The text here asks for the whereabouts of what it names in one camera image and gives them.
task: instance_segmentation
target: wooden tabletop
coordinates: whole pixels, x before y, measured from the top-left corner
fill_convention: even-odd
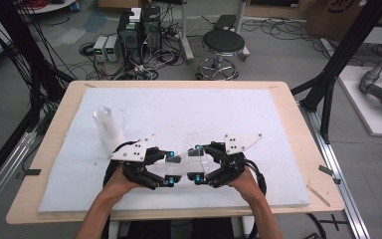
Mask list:
[[[53,163],[87,88],[170,88],[170,89],[264,89],[275,102],[290,147],[299,167],[311,203],[304,207],[272,208],[274,213],[339,211],[343,200],[332,178],[318,170],[326,166],[311,133],[295,103],[287,84],[283,82],[197,82],[197,81],[76,81],[68,90],[43,139],[30,168],[42,169],[38,176],[26,176],[8,212],[10,224],[82,221],[85,212],[39,212]],[[251,215],[249,207],[181,210],[114,211],[112,220],[162,218],[197,218]]]

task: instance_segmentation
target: transparent cup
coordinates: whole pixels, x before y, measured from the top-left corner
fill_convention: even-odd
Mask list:
[[[122,129],[113,118],[109,107],[99,107],[93,112],[101,143],[108,155],[125,142]]]
[[[209,158],[203,147],[165,159],[168,175],[186,176],[189,172],[210,172]]]

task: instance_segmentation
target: gray floor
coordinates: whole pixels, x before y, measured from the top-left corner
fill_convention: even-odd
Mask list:
[[[202,4],[199,1],[190,1],[190,15],[202,14],[231,14],[236,9],[235,1],[225,1],[223,9],[216,7],[216,1]],[[94,4],[86,4],[80,13],[71,13],[66,10],[41,16],[44,23],[57,23],[68,17],[70,21],[60,26],[65,29],[88,27],[88,31],[73,45],[61,45],[56,49],[67,64],[74,64],[87,59],[78,53],[81,44],[90,42],[97,34],[110,34],[115,32],[116,21],[102,21],[101,15],[96,14]],[[216,17],[208,16],[212,22]],[[202,18],[191,18],[188,29],[204,21]],[[193,34],[206,32],[210,25],[199,24]],[[285,41],[278,40],[263,33],[260,29],[248,32],[242,31],[251,57],[242,62],[239,57],[231,60],[236,63],[240,72],[237,81],[284,81],[290,88],[296,87],[313,77],[323,69],[327,59],[315,51],[310,42],[304,40]],[[158,71],[158,80],[194,80],[194,74],[200,62],[210,55],[201,46],[201,38],[191,40],[195,61],[179,67],[168,67]],[[373,57],[370,51],[360,51],[358,57],[368,59]],[[74,71],[79,78],[84,78],[82,70]],[[295,98],[302,99],[304,94]],[[0,56],[0,148],[12,130],[19,123],[29,108],[29,93],[26,85],[15,70],[12,63],[4,55]],[[336,84],[333,99],[333,108],[330,122],[330,140],[334,152],[339,160],[344,176],[355,198],[358,209],[366,223],[371,238],[382,238],[382,137],[370,136],[363,126],[359,116],[349,102],[347,95],[339,84]],[[5,217],[11,203],[22,183],[16,175],[12,177],[0,195],[0,238],[72,238],[77,232],[80,223],[49,223],[40,225],[9,225]],[[333,213],[336,220],[346,221],[343,212]],[[320,220],[331,220],[330,213],[316,213]],[[278,223],[286,238],[305,238],[317,232],[315,225],[304,214],[277,215]],[[352,238],[347,225],[339,225],[338,229],[332,224],[323,226],[329,238]],[[175,227],[175,238],[187,238],[189,227]]]

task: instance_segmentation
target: forearm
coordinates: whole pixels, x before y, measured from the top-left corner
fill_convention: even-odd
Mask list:
[[[77,239],[98,239],[115,201],[98,196],[92,204],[77,234]]]
[[[263,239],[283,238],[266,197],[260,194],[249,200],[249,204],[253,211],[260,237]]]

